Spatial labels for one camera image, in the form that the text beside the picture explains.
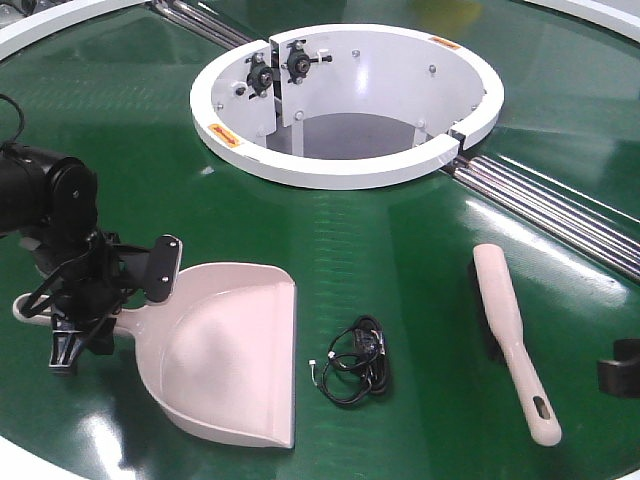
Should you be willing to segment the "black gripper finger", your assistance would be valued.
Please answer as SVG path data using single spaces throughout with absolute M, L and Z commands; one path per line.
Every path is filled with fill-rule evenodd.
M 597 362 L 598 387 L 603 393 L 620 398 L 639 397 L 639 339 L 613 342 L 613 359 Z

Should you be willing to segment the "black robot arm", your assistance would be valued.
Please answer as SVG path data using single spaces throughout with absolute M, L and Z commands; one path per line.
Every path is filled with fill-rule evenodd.
M 138 291 L 167 300 L 181 241 L 150 248 L 126 244 L 98 225 L 98 180 L 80 159 L 36 148 L 11 135 L 1 143 L 1 234 L 17 232 L 42 277 L 16 301 L 18 316 L 43 317 L 51 329 L 49 368 L 74 375 L 82 353 L 114 351 L 116 317 Z

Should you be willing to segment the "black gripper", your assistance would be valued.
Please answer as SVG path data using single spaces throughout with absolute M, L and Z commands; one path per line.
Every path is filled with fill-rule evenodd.
M 80 356 L 114 352 L 114 320 L 131 289 L 162 303 L 179 272 L 182 242 L 159 236 L 152 248 L 126 245 L 115 232 L 94 232 L 86 248 L 57 266 L 29 295 L 29 316 L 48 313 L 52 320 L 49 369 L 75 375 Z

